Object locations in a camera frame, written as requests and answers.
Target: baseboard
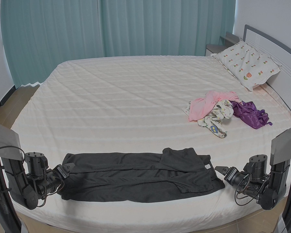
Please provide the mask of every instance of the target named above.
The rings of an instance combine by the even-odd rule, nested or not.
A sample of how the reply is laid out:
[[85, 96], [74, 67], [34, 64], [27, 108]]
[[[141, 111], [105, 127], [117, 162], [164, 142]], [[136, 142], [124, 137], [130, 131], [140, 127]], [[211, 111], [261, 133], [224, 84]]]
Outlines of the baseboard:
[[15, 85], [7, 92], [7, 94], [1, 99], [1, 106], [5, 104], [5, 102], [9, 99], [9, 97], [16, 91]]

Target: white headboard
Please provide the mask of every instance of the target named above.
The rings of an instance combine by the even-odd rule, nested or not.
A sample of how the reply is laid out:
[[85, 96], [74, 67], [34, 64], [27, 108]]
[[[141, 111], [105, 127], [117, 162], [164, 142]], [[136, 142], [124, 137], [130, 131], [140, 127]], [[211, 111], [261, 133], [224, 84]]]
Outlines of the white headboard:
[[291, 110], [291, 48], [249, 25], [244, 27], [243, 40], [282, 64], [281, 71], [271, 76], [267, 84], [278, 93]]

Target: pillowcase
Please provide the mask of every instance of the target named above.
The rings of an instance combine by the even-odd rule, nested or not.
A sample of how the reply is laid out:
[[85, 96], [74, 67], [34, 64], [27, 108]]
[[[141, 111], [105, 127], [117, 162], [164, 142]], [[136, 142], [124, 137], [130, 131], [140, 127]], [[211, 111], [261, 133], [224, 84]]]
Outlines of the pillowcase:
[[280, 71], [269, 55], [258, 52], [244, 41], [213, 56], [250, 91]]

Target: teal curtain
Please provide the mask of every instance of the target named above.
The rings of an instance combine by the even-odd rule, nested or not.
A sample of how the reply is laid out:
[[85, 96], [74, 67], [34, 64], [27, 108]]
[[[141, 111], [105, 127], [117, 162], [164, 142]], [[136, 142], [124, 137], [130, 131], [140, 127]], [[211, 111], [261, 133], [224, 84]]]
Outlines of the teal curtain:
[[16, 87], [43, 82], [66, 60], [205, 55], [232, 32], [236, 0], [1, 0]]

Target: tile floor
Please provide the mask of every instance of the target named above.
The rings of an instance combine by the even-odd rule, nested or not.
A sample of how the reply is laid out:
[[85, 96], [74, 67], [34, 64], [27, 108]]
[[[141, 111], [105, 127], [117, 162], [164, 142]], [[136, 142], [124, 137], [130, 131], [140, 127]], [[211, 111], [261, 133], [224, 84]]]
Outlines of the tile floor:
[[[0, 107], [0, 124], [7, 128], [11, 128], [21, 110], [38, 88], [39, 85], [28, 85], [18, 88], [7, 102]], [[275, 227], [279, 214], [283, 211], [285, 202], [286, 199], [283, 199], [270, 211], [260, 209], [259, 211], [231, 223], [208, 230], [194, 231], [192, 233], [259, 233], [261, 231], [271, 233]], [[40, 223], [20, 213], [19, 217], [22, 218], [27, 225], [29, 233], [67, 233], [67, 231]]]

